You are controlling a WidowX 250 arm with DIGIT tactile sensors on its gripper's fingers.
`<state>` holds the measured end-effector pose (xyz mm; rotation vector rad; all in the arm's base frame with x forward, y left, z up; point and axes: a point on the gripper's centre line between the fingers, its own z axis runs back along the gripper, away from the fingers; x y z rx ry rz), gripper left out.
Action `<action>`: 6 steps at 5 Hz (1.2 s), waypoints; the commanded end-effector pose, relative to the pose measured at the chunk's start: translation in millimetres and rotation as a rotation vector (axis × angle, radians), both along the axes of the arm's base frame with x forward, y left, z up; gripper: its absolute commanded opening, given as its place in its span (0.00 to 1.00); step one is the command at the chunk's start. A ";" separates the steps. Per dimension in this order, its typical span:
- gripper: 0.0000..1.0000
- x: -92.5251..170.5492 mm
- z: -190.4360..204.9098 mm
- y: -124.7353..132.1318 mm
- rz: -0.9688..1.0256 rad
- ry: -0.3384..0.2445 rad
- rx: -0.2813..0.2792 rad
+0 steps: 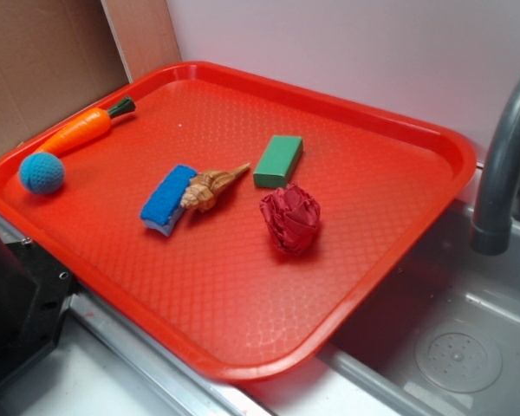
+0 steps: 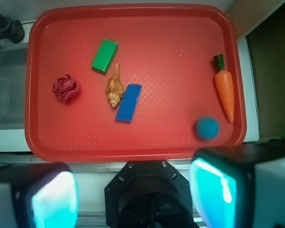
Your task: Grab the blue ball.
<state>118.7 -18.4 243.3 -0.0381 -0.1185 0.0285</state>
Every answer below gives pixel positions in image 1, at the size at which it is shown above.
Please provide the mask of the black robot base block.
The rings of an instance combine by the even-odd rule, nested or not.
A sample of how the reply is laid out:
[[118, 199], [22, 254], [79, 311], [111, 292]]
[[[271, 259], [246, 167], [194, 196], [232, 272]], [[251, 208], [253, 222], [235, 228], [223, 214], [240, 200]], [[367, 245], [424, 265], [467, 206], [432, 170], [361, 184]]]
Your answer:
[[55, 349], [73, 285], [38, 243], [0, 238], [0, 387]]

